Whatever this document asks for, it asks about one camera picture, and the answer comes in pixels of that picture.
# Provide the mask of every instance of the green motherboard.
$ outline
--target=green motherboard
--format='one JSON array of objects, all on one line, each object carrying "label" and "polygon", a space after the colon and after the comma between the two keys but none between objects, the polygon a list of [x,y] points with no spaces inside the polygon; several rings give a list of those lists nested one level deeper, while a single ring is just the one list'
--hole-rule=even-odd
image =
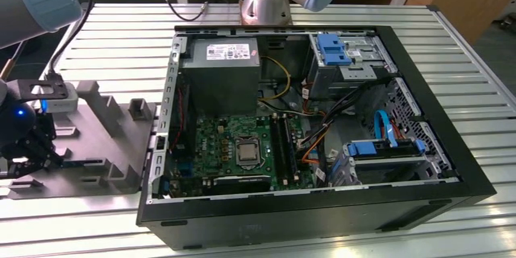
[{"label": "green motherboard", "polygon": [[[270,128],[271,117],[201,118],[198,120],[197,157],[194,176],[269,175],[273,190],[310,189],[314,180],[310,170],[301,171],[301,182],[285,185],[277,180],[275,157]],[[302,121],[298,116],[289,119],[294,141],[303,138]],[[251,166],[238,164],[239,143],[257,144],[259,162]]]}]

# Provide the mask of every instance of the expansion slot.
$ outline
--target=expansion slot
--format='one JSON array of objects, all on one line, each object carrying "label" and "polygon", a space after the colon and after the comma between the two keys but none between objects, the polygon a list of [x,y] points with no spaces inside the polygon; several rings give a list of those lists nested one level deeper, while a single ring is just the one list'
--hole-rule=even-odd
[{"label": "expansion slot", "polygon": [[299,174],[287,116],[275,114],[270,123],[277,179],[279,184],[289,185],[290,182],[299,181]]}]

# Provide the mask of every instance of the metal workbench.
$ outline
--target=metal workbench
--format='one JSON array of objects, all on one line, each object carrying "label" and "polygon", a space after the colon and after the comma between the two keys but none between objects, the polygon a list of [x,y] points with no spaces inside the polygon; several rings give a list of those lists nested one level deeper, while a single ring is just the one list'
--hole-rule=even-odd
[{"label": "metal workbench", "polygon": [[[191,16],[199,11],[199,5],[177,7]],[[447,212],[411,231],[186,252],[174,252],[135,225],[139,194],[5,199],[0,257],[195,253],[297,258],[516,256],[516,102],[449,21],[426,7],[410,6],[331,6],[313,13],[294,5],[293,15],[295,24],[302,25],[394,27],[498,195],[474,207]],[[161,102],[179,24],[189,25],[165,4],[98,4],[59,62],[65,79],[99,80],[102,91],[114,95],[118,103],[137,97]],[[190,23],[199,24],[238,25],[238,5],[213,5],[201,21]]]}]

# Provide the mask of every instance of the aluminum profile table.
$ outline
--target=aluminum profile table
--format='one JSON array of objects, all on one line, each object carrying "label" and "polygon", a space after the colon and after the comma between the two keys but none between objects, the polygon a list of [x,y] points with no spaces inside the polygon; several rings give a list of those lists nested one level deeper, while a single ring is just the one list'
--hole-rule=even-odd
[{"label": "aluminum profile table", "polygon": [[[186,16],[201,5],[178,5]],[[515,257],[515,97],[439,12],[427,7],[294,5],[299,25],[390,25],[495,184],[498,195],[410,231],[249,247],[173,251],[135,225],[139,194],[0,200],[0,257]],[[58,64],[66,80],[99,80],[119,103],[161,102],[175,25],[238,25],[238,5],[185,23],[165,4],[98,4]]]}]

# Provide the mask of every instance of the sticker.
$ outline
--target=sticker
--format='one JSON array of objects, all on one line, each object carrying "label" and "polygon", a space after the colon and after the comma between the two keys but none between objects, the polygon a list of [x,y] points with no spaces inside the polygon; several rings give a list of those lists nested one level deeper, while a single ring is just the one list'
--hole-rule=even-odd
[{"label": "sticker", "polygon": [[318,170],[315,171],[315,175],[319,177],[319,179],[322,181],[325,181],[326,179],[326,173],[323,172],[323,170],[321,168],[318,168]]},{"label": "sticker", "polygon": [[369,45],[369,42],[366,40],[349,40],[346,41],[346,44],[349,45]]},{"label": "sticker", "polygon": [[207,47],[207,60],[250,60],[250,59],[251,59],[250,44],[209,45]]},{"label": "sticker", "polygon": [[309,98],[310,98],[310,90],[307,88],[303,88],[302,95],[303,95],[303,99],[309,100]]},{"label": "sticker", "polygon": [[362,57],[363,55],[361,54],[359,50],[349,50],[349,56],[350,57]]}]

